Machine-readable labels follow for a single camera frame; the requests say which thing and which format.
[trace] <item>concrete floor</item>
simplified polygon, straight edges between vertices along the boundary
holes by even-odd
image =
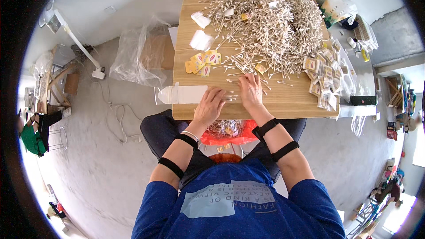
[[[115,59],[118,39],[97,47],[92,52],[102,65],[110,66]],[[88,72],[93,64],[85,61]],[[45,184],[51,184],[70,219],[88,238],[129,238],[150,174],[156,165],[142,136],[121,143],[107,129],[108,125],[123,139],[115,120],[115,107],[102,100],[98,84],[92,83],[82,66],[78,93],[71,97],[72,115],[53,128],[63,126],[68,136],[68,149],[55,150],[38,159]],[[172,72],[166,72],[166,85],[171,84]],[[140,133],[140,120],[169,106],[155,105],[153,88],[127,81],[100,81],[105,101],[130,104],[137,117],[126,108],[124,130],[129,135]],[[110,98],[106,98],[107,83]],[[301,151],[310,163],[315,177],[322,181],[338,210],[346,211],[346,219],[360,204],[384,168],[386,160],[399,156],[402,140],[386,138],[387,114],[385,103],[378,105],[381,119],[376,123],[367,117],[363,134],[357,138],[350,130],[351,118],[312,118],[299,141]],[[58,141],[50,137],[50,144]],[[244,146],[249,151],[253,144]],[[287,196],[282,178],[275,188]]]

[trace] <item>hand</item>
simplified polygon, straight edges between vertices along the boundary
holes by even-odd
[[[259,75],[248,73],[240,77],[239,81],[242,104],[245,109],[252,113],[255,109],[261,108],[263,106],[263,89]]]
[[[193,120],[204,124],[206,127],[210,126],[218,118],[223,105],[226,103],[221,100],[225,92],[222,88],[210,87],[196,107]]]

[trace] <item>silver bangle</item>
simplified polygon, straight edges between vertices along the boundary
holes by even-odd
[[[195,136],[195,134],[194,133],[192,133],[192,132],[189,132],[189,131],[186,131],[186,130],[183,130],[182,131],[182,133],[188,133],[189,135],[191,135],[191,136],[194,136],[195,137],[195,139],[196,139],[196,142],[198,143],[199,142],[199,139],[198,139],[198,137],[197,136]]]

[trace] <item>person in green shirt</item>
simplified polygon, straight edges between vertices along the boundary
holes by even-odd
[[[49,149],[49,127],[70,115],[71,108],[58,111],[54,114],[35,113],[24,124],[24,120],[18,114],[16,127],[25,148],[37,156],[42,157]]]

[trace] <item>metal stool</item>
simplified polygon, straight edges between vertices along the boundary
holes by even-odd
[[[61,133],[63,133],[65,135],[66,145],[64,145],[63,142],[62,142]],[[63,148],[64,150],[66,150],[67,147],[68,147],[68,138],[66,136],[65,128],[63,128],[63,126],[61,126],[58,130],[50,130],[49,135],[53,135],[53,134],[59,134],[60,143],[56,144],[56,145],[49,146],[49,151],[54,151],[54,150],[60,149],[60,148]]]

